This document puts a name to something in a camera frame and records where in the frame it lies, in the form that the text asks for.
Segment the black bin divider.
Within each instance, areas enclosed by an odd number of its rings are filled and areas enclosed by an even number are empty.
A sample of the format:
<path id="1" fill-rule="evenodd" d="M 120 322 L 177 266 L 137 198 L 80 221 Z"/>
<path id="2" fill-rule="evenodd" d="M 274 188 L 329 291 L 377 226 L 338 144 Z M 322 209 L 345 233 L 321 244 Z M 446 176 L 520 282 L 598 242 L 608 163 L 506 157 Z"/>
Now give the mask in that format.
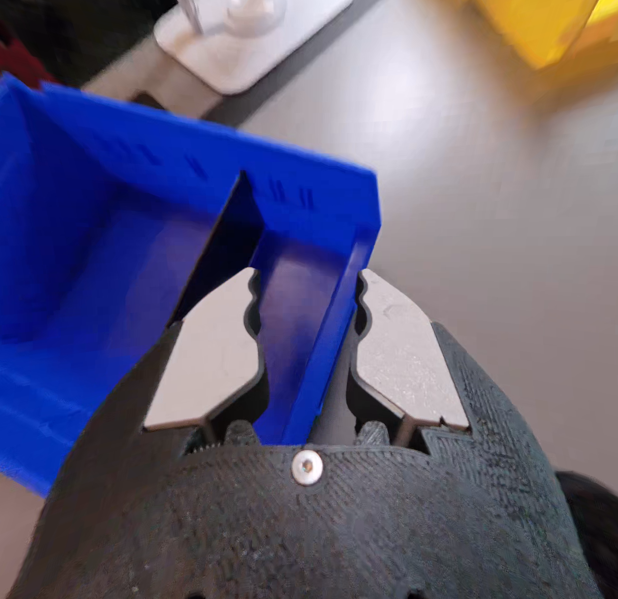
<path id="1" fill-rule="evenodd" d="M 250 266 L 265 222 L 248 174 L 241 170 L 166 323 L 180 322 L 201 299 Z"/>

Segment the yellow plastic bin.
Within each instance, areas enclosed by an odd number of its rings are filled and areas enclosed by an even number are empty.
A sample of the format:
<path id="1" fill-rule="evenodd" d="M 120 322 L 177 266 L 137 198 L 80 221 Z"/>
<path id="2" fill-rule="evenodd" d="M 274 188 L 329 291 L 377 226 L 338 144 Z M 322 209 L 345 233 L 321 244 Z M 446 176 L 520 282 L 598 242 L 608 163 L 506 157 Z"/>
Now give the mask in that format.
<path id="1" fill-rule="evenodd" d="M 471 0 L 532 69 L 617 44 L 617 0 Z"/>

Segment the blue plastic bin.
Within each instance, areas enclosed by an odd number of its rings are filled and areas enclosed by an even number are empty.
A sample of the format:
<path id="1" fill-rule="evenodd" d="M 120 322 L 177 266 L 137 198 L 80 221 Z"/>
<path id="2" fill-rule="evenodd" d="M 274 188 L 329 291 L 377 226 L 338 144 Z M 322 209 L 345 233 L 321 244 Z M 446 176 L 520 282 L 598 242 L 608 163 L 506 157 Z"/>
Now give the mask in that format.
<path id="1" fill-rule="evenodd" d="M 1 472 L 46 497 L 160 337 L 240 173 L 263 225 L 270 386 L 256 431 L 304 444 L 381 229 L 376 174 L 164 110 L 1 78 Z"/>

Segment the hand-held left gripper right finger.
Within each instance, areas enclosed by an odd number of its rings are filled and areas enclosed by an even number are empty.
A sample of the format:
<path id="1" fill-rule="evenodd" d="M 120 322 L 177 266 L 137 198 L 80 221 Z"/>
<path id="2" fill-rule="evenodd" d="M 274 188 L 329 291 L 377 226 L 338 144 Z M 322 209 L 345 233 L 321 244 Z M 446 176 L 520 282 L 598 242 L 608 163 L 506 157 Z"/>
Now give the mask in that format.
<path id="1" fill-rule="evenodd" d="M 422 428 L 467 433 L 470 421 L 429 317 L 402 291 L 359 272 L 345 399 L 357 439 L 381 424 L 385 444 L 409 447 Z"/>

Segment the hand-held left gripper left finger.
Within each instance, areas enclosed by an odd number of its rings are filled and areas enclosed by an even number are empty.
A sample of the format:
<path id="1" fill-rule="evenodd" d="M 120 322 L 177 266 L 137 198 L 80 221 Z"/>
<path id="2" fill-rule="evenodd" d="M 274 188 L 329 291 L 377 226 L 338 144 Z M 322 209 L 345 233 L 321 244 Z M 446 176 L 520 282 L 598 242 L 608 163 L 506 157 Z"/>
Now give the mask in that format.
<path id="1" fill-rule="evenodd" d="M 183 316 L 143 422 L 148 433 L 202 428 L 223 440 L 231 423 L 253 425 L 269 403 L 259 340 L 259 270 L 244 268 Z"/>

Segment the red bag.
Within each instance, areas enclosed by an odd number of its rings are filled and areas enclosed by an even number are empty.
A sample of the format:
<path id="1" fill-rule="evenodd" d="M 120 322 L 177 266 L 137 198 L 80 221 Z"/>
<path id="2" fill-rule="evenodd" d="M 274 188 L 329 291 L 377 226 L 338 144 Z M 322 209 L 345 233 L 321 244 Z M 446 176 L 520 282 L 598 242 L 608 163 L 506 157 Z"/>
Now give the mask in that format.
<path id="1" fill-rule="evenodd" d="M 23 84 L 40 89 L 42 82 L 57 83 L 35 56 L 1 22 L 1 72 L 10 73 Z"/>

